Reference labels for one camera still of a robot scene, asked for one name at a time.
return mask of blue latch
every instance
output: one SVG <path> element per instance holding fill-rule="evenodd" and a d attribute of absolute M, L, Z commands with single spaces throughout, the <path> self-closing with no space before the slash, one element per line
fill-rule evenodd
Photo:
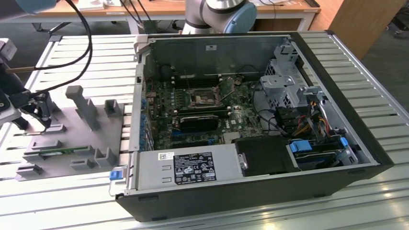
<path fill-rule="evenodd" d="M 347 138 L 340 138 L 341 144 L 344 145 L 344 147 L 348 146 L 348 140 Z"/>
<path fill-rule="evenodd" d="M 208 139 L 208 145 L 214 145 L 214 142 L 216 141 L 216 139 L 215 138 L 210 138 Z"/>
<path fill-rule="evenodd" d="M 124 178 L 123 171 L 111 171 L 110 173 L 111 181 L 123 180 L 123 178 Z"/>
<path fill-rule="evenodd" d="M 308 140 L 297 140 L 290 144 L 292 152 L 304 152 L 313 150 L 313 147 Z"/>

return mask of barcode sticker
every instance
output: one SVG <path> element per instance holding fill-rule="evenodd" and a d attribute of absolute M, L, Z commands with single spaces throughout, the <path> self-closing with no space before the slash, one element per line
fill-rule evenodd
<path fill-rule="evenodd" d="M 174 155 L 175 155 L 175 152 L 160 152 L 158 154 L 158 160 L 159 161 L 174 160 Z"/>

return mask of motherboard chip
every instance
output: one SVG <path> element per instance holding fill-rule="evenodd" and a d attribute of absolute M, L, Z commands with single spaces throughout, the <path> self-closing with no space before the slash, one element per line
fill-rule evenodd
<path fill-rule="evenodd" d="M 210 108 L 222 106 L 219 89 L 195 89 L 190 90 L 191 108 Z"/>

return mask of slotted metal table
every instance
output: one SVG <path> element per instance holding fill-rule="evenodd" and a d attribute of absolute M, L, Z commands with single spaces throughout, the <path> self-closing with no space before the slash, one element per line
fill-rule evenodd
<path fill-rule="evenodd" d="M 300 33 L 336 84 L 384 146 L 396 166 L 353 183 L 332 196 L 192 218 L 139 223 L 110 195 L 108 172 L 27 182 L 15 181 L 31 138 L 6 124 L 0 130 L 2 229 L 409 229 L 409 116 L 339 38 L 324 32 Z M 82 80 L 84 96 L 126 103 L 120 162 L 128 162 L 128 138 L 135 82 L 135 35 L 94 36 L 95 58 Z M 87 48 L 86 36 L 50 42 L 38 66 L 66 63 Z M 35 72 L 32 91 L 74 78 L 84 61 L 67 68 Z M 74 106 L 62 88 L 51 93 L 60 107 Z"/>

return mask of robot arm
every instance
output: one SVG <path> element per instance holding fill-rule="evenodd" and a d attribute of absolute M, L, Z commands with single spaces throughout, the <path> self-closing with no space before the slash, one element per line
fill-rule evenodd
<path fill-rule="evenodd" d="M 60 0 L 2 0 L 0 22 L 27 15 L 38 14 L 52 9 Z M 0 125 L 14 122 L 20 129 L 27 129 L 28 122 L 22 118 L 22 112 L 31 114 L 48 127 L 51 124 L 48 94 L 32 98 L 19 77 L 7 74 L 6 62 L 11 59 L 4 56 L 8 44 L 0 40 Z"/>
<path fill-rule="evenodd" d="M 2 0 L 0 22 L 52 9 L 60 0 Z"/>
<path fill-rule="evenodd" d="M 258 8 L 248 0 L 188 0 L 183 34 L 247 33 L 256 21 Z"/>

